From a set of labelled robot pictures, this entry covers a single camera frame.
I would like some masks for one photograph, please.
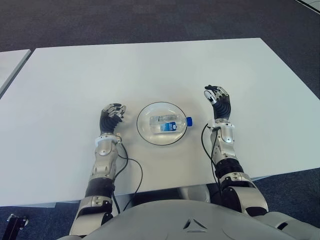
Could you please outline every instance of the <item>dark carpet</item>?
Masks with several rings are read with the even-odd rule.
[[[0,1],[0,52],[72,45],[262,38],[318,98],[319,29],[320,15],[294,0]],[[319,168],[268,177],[256,184],[270,211],[320,227]],[[179,197],[177,194],[175,189],[141,193],[135,203],[174,199]],[[58,203],[55,208],[0,207],[0,236],[5,220],[15,213],[30,219],[18,239],[57,239],[68,234],[77,208],[72,203]]]

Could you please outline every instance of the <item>robotic hand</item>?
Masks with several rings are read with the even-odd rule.
[[[212,104],[214,119],[229,120],[231,113],[230,98],[226,90],[220,86],[204,87],[204,95]]]
[[[113,134],[118,123],[122,122],[126,106],[120,103],[113,103],[106,106],[100,115],[100,131],[101,134]]]
[[[114,131],[122,122],[125,111],[126,106],[119,103],[109,104],[101,111],[100,136],[95,139],[95,162],[70,235],[87,235],[113,218],[112,195],[118,158],[116,144],[122,142],[121,136],[118,133],[114,135]]]

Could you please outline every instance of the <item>tabletop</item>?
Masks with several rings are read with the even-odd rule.
[[[0,96],[30,52],[29,49],[0,52]]]
[[[212,183],[209,84],[230,94],[234,149],[252,178],[320,167],[320,101],[260,38],[38,48],[0,99],[0,205],[82,199],[109,103],[127,106],[115,132],[142,165],[139,192]],[[140,137],[137,116],[153,102],[192,117],[181,140]],[[115,194],[133,193],[140,174],[129,162]]]

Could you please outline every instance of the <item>blue bottle cap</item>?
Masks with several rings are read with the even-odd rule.
[[[186,118],[186,125],[187,125],[188,127],[191,127],[191,126],[192,126],[192,118],[191,118],[190,116],[188,116],[188,117]]]

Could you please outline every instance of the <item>clear plate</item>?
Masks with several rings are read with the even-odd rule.
[[[138,115],[136,120],[136,128],[140,136],[148,143],[154,145],[169,145],[173,144],[185,134],[187,128],[184,131],[172,132],[172,133],[159,133],[153,134],[150,129],[150,117],[162,116],[162,115],[181,115],[186,117],[185,113],[176,105],[169,102],[155,102],[149,104]]]

